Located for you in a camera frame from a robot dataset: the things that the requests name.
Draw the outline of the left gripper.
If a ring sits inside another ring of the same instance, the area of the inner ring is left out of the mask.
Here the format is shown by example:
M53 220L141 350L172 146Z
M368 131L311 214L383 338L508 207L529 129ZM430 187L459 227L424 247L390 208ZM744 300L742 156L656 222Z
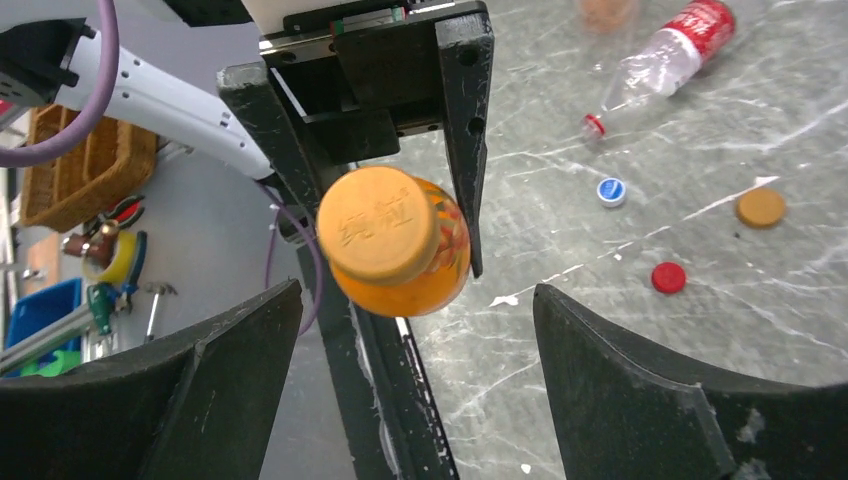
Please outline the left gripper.
M478 278L494 46L481 1L354 1L288 15L260 41L288 95L263 62L220 70L216 86L284 196L311 217L343 173L337 165L395 155L402 138L442 131Z

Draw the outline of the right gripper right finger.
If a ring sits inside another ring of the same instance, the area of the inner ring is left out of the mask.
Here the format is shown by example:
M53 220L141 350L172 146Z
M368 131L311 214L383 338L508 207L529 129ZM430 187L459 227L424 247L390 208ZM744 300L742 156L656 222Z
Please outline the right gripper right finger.
M719 368L536 286L533 320L570 479L843 479L847 387Z

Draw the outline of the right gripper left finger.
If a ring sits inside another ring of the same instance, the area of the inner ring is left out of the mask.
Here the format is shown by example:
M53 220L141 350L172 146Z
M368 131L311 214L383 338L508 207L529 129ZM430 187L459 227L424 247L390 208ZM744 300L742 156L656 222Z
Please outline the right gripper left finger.
M297 281L57 377L1 383L5 479L255 479L302 316Z

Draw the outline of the orange juice bottle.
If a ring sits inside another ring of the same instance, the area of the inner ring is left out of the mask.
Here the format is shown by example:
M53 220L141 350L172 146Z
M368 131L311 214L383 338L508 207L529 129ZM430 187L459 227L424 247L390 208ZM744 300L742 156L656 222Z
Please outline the orange juice bottle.
M435 207L438 240L433 258L419 276L393 285L366 283L345 275L326 257L342 291L376 315L415 317L438 311L458 296L470 273L469 228L457 202L441 187L415 178Z

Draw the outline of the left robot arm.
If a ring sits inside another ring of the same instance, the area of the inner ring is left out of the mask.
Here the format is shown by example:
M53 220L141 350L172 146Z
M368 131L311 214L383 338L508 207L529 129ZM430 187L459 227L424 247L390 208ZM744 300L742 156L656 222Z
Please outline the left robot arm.
M210 94L123 49L122 13L191 28L254 23L258 62ZM479 230L494 32L481 1L5 1L1 96L123 120L226 161L315 213L344 166L442 131L483 271Z

